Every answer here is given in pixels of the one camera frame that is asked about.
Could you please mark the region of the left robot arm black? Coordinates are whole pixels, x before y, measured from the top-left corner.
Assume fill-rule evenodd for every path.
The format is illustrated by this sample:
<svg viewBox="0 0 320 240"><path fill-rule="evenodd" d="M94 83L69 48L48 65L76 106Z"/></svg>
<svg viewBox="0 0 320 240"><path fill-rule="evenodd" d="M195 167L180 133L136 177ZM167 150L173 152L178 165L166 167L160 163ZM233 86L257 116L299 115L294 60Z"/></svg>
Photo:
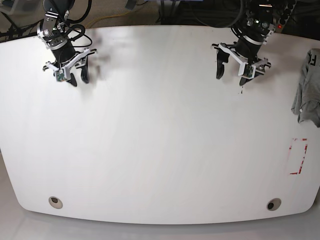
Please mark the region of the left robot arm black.
<svg viewBox="0 0 320 240"><path fill-rule="evenodd" d="M262 45L276 30L276 4L273 0L242 0L240 11L230 29L237 37L232 44L212 44L216 49L216 79L225 73L225 64L232 57L238 64L239 85L244 86L266 73L272 64L258 57Z"/></svg>

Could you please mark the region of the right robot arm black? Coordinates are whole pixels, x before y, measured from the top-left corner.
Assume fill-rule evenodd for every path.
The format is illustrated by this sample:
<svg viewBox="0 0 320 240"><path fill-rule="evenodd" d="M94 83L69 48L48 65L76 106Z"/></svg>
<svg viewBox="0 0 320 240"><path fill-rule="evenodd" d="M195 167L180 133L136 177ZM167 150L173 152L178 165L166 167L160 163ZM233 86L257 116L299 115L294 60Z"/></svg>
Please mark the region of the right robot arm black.
<svg viewBox="0 0 320 240"><path fill-rule="evenodd" d="M92 1L87 2L84 14L76 20L69 19L74 3L73 0L44 0L42 5L45 15L37 25L37 37L55 57L55 61L47 61L42 70L52 70L57 82L67 82L76 87L77 81L72 69L80 69L81 80L88 84L88 59L97 50L90 49L93 41L81 24L91 10Z"/></svg>

